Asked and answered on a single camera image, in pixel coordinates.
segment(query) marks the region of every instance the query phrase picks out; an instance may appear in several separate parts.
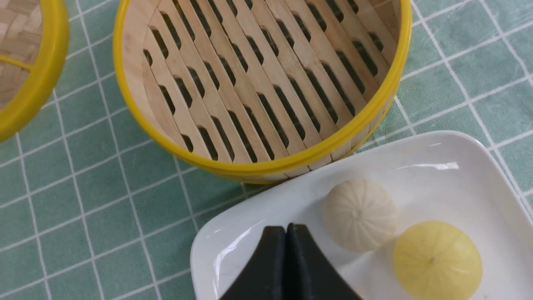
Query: white plate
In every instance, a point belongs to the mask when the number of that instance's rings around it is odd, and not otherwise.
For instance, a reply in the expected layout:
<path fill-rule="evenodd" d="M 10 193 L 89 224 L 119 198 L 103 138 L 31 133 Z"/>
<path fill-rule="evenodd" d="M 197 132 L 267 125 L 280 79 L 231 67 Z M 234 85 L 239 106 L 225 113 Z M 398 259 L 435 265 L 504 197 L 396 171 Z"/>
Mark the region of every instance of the white plate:
<path fill-rule="evenodd" d="M 307 224 L 324 255 L 364 299 L 412 299 L 393 273 L 393 241 L 357 255 L 335 245 L 322 226 L 324 196 L 336 184 L 358 177 L 390 192 L 399 213 L 397 235 L 415 223 L 441 220 L 474 241 L 483 279 L 472 299 L 533 299 L 533 222 L 492 155 L 473 138 L 451 131 L 348 157 L 216 216 L 192 245 L 198 299 L 221 297 L 252 256 L 263 228 L 290 222 Z"/>

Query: yellow plastic rim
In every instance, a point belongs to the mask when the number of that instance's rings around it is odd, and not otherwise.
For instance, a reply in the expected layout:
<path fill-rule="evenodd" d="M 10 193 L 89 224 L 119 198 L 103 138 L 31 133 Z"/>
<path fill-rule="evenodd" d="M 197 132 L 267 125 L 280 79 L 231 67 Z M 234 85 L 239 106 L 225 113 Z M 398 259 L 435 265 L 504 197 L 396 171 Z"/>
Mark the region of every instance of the yellow plastic rim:
<path fill-rule="evenodd" d="M 385 102 L 390 96 L 394 95 L 398 82 L 403 71 L 403 67 L 407 60 L 409 52 L 409 42 L 411 39 L 411 3 L 409 0 L 399 0 L 401 8 L 401 25 L 400 38 L 398 42 L 398 49 L 391 65 L 389 73 L 387 74 L 383 84 L 380 86 L 372 100 L 366 107 L 354 117 L 343 128 L 322 142 L 304 150 L 297 154 L 284 157 L 282 159 L 273 160 L 269 162 L 258 162 L 249 164 L 235 164 L 219 162 L 201 157 L 193 154 L 185 149 L 182 149 L 171 140 L 158 132 L 142 115 L 137 108 L 135 100 L 130 93 L 127 85 L 126 75 L 124 73 L 124 66 L 122 63 L 122 31 L 124 19 L 128 9 L 130 0 L 122 0 L 117 12 L 117 19 L 115 23 L 115 32 L 113 36 L 113 59 L 115 64 L 116 76 L 120 91 L 124 96 L 124 100 L 128 108 L 132 112 L 134 118 L 139 125 L 150 135 L 158 144 L 165 148 L 170 153 L 178 156 L 188 163 L 194 164 L 202 169 L 226 175 L 230 177 L 260 177 L 276 173 L 283 173 L 287 170 L 296 169 L 300 166 L 307 165 L 313 161 L 329 155 L 334 149 L 347 143 L 354 134 L 361 131 L 367 126 L 371 120 L 378 114 Z"/>
<path fill-rule="evenodd" d="M 0 142 L 24 127 L 44 105 L 61 75 L 68 51 L 68 14 L 63 0 L 41 0 L 43 36 L 39 54 L 29 66 L 0 57 L 30 74 L 15 98 L 0 110 Z"/>

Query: bamboo steamer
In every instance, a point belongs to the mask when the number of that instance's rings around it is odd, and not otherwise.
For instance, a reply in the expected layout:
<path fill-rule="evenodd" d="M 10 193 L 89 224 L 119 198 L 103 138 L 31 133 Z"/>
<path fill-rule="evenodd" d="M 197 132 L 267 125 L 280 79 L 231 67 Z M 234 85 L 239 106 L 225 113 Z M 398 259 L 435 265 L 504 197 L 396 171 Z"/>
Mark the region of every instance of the bamboo steamer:
<path fill-rule="evenodd" d="M 134 117 L 168 151 L 271 183 L 372 134 L 410 29 L 409 0 L 122 0 L 114 59 Z"/>
<path fill-rule="evenodd" d="M 0 142 L 26 125 L 52 93 L 68 37 L 63 1 L 0 1 Z"/>

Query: green checkered tablecloth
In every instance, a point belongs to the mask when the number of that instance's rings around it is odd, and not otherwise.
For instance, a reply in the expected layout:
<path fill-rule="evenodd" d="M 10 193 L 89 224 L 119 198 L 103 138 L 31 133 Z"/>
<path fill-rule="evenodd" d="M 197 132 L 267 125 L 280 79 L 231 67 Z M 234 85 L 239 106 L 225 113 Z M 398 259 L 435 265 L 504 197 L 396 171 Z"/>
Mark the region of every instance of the green checkered tablecloth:
<path fill-rule="evenodd" d="M 156 145 L 117 86 L 119 0 L 66 3 L 59 83 L 0 144 L 0 299 L 192 299 L 196 233 L 265 187 L 217 178 Z M 491 151 L 531 213 L 533 2 L 414 0 L 413 8 L 398 97 L 360 151 L 462 131 Z"/>

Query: black object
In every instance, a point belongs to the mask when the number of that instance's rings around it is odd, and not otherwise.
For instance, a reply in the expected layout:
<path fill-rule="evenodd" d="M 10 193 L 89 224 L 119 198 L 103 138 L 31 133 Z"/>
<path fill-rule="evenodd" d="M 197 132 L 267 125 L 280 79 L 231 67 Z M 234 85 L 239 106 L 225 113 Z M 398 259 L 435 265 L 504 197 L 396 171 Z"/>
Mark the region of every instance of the black object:
<path fill-rule="evenodd" d="M 223 300 L 281 300 L 285 258 L 285 229 L 267 226 L 259 244 Z"/>
<path fill-rule="evenodd" d="M 362 300 L 320 251 L 305 225 L 267 226 L 221 300 Z"/>

